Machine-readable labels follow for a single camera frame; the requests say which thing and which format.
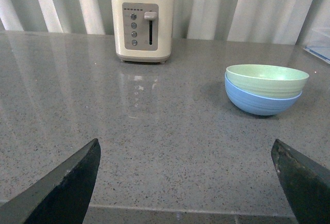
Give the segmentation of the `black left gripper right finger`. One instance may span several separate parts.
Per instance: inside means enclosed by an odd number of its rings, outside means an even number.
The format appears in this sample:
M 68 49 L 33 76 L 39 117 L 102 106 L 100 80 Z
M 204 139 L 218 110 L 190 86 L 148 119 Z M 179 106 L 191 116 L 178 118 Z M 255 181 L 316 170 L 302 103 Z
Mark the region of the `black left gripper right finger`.
M 271 157 L 298 223 L 329 223 L 329 170 L 279 139 Z

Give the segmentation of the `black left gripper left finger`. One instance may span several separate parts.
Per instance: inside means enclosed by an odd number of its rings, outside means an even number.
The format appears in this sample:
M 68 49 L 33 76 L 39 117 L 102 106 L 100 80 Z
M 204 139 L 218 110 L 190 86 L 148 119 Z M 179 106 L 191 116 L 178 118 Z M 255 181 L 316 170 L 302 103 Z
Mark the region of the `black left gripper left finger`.
M 1 223 L 83 223 L 101 147 L 93 139 L 31 187 L 1 206 Z

